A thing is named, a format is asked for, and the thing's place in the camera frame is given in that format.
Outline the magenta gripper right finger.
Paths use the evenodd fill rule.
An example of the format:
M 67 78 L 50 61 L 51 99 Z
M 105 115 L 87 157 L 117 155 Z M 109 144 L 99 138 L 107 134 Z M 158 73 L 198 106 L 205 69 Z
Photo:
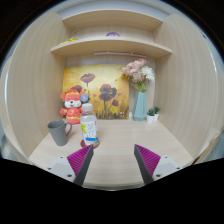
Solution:
M 138 163 L 144 184 L 147 185 L 152 183 L 153 173 L 161 157 L 149 149 L 137 144 L 134 145 L 134 155 Z

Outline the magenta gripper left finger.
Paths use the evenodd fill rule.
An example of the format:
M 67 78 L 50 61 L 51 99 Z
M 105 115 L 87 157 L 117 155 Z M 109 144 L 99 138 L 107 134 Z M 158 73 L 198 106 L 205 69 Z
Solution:
M 93 157 L 93 146 L 86 146 L 67 157 L 67 160 L 75 173 L 74 183 L 82 186 Z

